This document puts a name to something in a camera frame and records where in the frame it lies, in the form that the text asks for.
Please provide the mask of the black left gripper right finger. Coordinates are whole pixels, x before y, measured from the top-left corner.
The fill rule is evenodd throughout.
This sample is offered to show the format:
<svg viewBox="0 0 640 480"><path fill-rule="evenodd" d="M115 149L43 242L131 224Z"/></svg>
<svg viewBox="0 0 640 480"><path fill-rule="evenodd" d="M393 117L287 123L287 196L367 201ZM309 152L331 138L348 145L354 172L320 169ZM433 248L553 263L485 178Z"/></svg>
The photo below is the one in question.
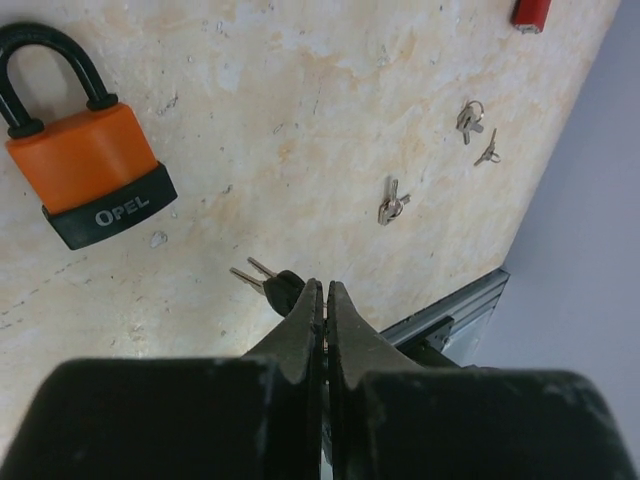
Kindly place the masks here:
<svg viewBox="0 0 640 480"><path fill-rule="evenodd" d="M633 479L604 398L560 370L420 365L328 293L337 479Z"/></svg>

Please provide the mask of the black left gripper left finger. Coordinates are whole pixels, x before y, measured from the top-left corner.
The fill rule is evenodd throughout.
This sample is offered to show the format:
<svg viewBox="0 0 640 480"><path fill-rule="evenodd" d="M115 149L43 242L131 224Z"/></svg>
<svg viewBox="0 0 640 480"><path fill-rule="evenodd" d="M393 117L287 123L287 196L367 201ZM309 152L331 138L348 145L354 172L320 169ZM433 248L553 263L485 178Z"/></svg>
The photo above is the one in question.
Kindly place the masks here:
<svg viewBox="0 0 640 480"><path fill-rule="evenodd" d="M37 390L5 479L316 479L323 292L240 357L83 358Z"/></svg>

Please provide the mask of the black head key bunch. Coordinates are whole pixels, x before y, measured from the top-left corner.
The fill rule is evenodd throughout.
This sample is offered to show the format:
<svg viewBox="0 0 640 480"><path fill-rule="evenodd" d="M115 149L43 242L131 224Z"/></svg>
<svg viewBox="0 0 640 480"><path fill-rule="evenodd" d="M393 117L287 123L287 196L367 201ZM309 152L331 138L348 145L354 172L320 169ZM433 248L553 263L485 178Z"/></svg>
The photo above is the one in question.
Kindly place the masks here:
<svg viewBox="0 0 640 480"><path fill-rule="evenodd" d="M306 282L290 270L272 271L253 257L248 257L247 262L264 276L263 280L254 278L235 267L230 269L230 273L263 295L278 315L288 316L297 304Z"/></svg>

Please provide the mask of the orange black padlock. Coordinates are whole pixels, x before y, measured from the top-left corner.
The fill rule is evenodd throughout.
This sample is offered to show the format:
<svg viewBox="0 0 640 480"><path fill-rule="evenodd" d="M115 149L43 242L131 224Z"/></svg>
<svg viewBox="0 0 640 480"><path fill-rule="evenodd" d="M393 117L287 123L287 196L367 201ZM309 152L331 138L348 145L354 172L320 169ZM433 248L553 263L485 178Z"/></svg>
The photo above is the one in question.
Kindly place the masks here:
<svg viewBox="0 0 640 480"><path fill-rule="evenodd" d="M87 95L85 110L49 125L28 113L8 64L20 48L32 45L47 47L70 64ZM107 91L84 49L53 27L36 22L2 27L1 115L8 125L8 153L71 250L124 232L178 197L133 110Z"/></svg>

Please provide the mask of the silver key bunch near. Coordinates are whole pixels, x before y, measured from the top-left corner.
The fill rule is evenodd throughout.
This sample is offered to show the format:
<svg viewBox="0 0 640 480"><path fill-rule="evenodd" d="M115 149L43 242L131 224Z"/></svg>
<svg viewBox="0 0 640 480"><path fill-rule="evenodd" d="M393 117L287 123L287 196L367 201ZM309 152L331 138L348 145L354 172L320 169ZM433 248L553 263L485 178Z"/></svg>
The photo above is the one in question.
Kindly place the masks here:
<svg viewBox="0 0 640 480"><path fill-rule="evenodd" d="M385 179L383 199L378 209L378 224L387 226L396 220L403 212L404 207L411 201L411 195L398 196L399 181L388 176Z"/></svg>

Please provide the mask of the silver key bunch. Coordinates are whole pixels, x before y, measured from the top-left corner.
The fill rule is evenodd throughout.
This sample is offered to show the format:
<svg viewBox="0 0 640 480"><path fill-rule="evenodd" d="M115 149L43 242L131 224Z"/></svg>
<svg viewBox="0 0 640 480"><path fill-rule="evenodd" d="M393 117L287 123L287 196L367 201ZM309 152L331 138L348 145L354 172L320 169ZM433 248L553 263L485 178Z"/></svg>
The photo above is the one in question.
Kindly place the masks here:
<svg viewBox="0 0 640 480"><path fill-rule="evenodd" d="M411 195L398 196L399 181L388 176L385 179L383 199L378 209L378 224L387 226L396 220L403 212L404 207L411 201Z"/></svg>
<svg viewBox="0 0 640 480"><path fill-rule="evenodd" d="M481 124L484 115L484 105L478 100L468 101L458 114L456 129L462 134L465 145L470 144L472 132L481 134L484 131L484 126Z"/></svg>

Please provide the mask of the small silver key pair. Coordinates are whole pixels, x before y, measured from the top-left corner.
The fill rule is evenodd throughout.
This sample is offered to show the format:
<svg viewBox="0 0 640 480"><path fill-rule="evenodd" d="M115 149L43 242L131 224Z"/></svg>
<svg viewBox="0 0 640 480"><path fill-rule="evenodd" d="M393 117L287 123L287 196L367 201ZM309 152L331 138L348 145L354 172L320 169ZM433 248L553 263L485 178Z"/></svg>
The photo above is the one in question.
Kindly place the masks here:
<svg viewBox="0 0 640 480"><path fill-rule="evenodd" d="M500 155L496 152L496 135L497 129L494 128L492 131L492 135L487 145L486 149L479 156L479 158L474 162L474 166L478 167L483 163L490 162L494 164L499 164L501 162Z"/></svg>

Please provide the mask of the silver key bunch middle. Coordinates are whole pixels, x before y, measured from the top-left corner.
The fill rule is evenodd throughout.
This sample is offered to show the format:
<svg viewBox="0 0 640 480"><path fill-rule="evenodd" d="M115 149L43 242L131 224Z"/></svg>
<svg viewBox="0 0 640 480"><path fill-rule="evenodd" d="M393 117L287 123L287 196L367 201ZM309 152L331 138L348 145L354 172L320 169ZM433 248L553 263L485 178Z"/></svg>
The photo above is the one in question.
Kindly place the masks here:
<svg viewBox="0 0 640 480"><path fill-rule="evenodd" d="M470 144L472 132L481 134L484 131L484 126L481 124L484 115L484 105L478 100L468 101L458 114L456 129L462 134L465 145Z"/></svg>

